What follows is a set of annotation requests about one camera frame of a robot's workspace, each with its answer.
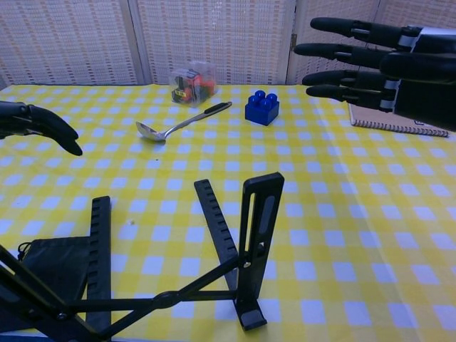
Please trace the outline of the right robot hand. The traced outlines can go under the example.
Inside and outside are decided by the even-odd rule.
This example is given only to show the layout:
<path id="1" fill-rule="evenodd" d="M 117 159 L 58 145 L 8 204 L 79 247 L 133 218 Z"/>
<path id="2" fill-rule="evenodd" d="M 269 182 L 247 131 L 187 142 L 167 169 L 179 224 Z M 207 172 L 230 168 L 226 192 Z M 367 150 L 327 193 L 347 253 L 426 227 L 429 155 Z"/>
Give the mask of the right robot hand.
<path id="1" fill-rule="evenodd" d="M 360 67 L 308 74 L 302 79 L 307 95 L 455 130 L 455 30 L 329 17 L 314 18 L 310 26 L 367 45 L 297 44 L 297 55 Z"/>

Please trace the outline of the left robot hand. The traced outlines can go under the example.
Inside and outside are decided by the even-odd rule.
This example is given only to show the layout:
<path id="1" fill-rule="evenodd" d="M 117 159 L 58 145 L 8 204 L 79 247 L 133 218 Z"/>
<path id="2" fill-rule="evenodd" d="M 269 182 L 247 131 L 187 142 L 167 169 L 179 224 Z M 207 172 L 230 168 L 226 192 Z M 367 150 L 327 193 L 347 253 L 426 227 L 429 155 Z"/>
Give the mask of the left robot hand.
<path id="1" fill-rule="evenodd" d="M 78 133 L 54 112 L 22 102 L 1 101 L 1 139 L 12 135 L 40 135 L 56 141 L 75 156 L 83 151 Z"/>

